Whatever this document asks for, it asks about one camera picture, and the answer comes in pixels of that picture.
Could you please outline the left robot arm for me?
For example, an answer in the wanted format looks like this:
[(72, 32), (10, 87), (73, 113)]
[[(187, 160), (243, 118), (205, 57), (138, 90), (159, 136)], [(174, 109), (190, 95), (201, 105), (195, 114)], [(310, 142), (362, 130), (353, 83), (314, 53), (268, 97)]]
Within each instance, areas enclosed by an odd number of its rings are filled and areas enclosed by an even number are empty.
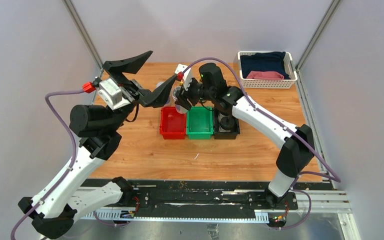
[(66, 234), (83, 216), (106, 205), (118, 203), (122, 207), (139, 200), (133, 195), (133, 186), (123, 177), (82, 196), (77, 189), (90, 174), (106, 162), (117, 150), (121, 141), (118, 129), (131, 112), (142, 107), (163, 107), (170, 97), (175, 81), (182, 80), (183, 72), (175, 73), (155, 90), (143, 88), (127, 74), (136, 74), (151, 56), (147, 51), (140, 55), (106, 61), (102, 68), (108, 78), (96, 77), (83, 85), (80, 93), (96, 92), (105, 105), (74, 106), (70, 122), (64, 123), (72, 143), (72, 156), (67, 164), (39, 193), (23, 197), (18, 206), (25, 218), (44, 238), (55, 240)]

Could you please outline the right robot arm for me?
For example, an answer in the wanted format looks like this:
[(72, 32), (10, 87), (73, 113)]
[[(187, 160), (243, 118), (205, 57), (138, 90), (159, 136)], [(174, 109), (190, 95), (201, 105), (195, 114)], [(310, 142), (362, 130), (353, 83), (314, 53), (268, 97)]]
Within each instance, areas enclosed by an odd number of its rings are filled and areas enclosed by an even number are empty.
[(237, 86), (227, 85), (221, 69), (213, 62), (199, 67), (200, 80), (191, 73), (191, 66), (179, 64), (175, 74), (182, 82), (176, 92), (176, 105), (190, 111), (200, 100), (210, 101), (219, 113), (242, 120), (270, 139), (280, 150), (277, 171), (265, 189), (263, 202), (277, 209), (294, 185), (299, 173), (314, 157), (312, 129), (289, 123), (257, 104)]

